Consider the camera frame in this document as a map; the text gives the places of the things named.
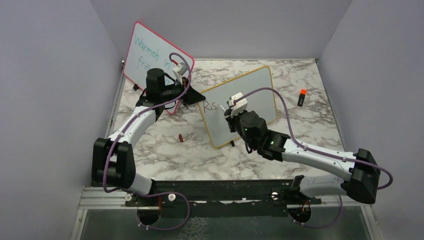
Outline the red marker cap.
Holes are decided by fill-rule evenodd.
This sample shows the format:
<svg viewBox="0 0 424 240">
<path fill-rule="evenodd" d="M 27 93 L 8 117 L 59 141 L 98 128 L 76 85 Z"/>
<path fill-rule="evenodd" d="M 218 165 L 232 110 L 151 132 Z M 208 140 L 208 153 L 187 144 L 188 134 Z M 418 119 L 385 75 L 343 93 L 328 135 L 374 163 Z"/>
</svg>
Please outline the red marker cap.
<svg viewBox="0 0 424 240">
<path fill-rule="evenodd" d="M 178 135 L 178 139 L 179 139 L 179 141 L 180 141 L 181 143 L 183 143 L 183 142 L 184 142 L 184 139 L 183 139 L 182 134 L 179 134 L 179 135 Z"/>
</svg>

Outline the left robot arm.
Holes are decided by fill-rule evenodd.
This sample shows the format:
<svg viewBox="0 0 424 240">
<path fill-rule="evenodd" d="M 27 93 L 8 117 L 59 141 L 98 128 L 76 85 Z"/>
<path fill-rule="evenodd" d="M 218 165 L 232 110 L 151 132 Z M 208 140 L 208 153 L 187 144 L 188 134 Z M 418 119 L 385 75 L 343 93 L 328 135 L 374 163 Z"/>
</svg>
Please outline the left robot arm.
<svg viewBox="0 0 424 240">
<path fill-rule="evenodd" d="M 191 87 L 190 69 L 183 63 L 173 68 L 175 78 L 160 68 L 147 71 L 146 87 L 131 116 L 112 135 L 98 138 L 93 145 L 91 178 L 106 193 L 123 190 L 138 193 L 144 205 L 157 200 L 153 180 L 137 173 L 133 148 L 146 130 L 166 109 L 166 105 L 182 101 L 185 106 L 204 101 L 204 95 Z"/>
</svg>

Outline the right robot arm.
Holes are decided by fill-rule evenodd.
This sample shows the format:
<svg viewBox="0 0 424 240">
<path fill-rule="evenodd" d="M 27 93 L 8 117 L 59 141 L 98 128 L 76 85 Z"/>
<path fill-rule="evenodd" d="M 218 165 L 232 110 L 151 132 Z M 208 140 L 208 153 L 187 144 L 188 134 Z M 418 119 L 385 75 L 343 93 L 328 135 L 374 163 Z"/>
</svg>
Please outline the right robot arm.
<svg viewBox="0 0 424 240">
<path fill-rule="evenodd" d="M 322 176 L 297 176 L 288 190 L 289 199 L 300 204 L 323 195 L 343 195 L 363 204 L 376 202 L 381 171 L 370 151 L 335 151 L 299 146 L 287 134 L 268 129 L 266 121 L 255 111 L 244 110 L 232 115 L 224 112 L 230 132 L 238 133 L 249 153 L 257 152 L 267 160 L 307 165 L 325 171 Z"/>
</svg>

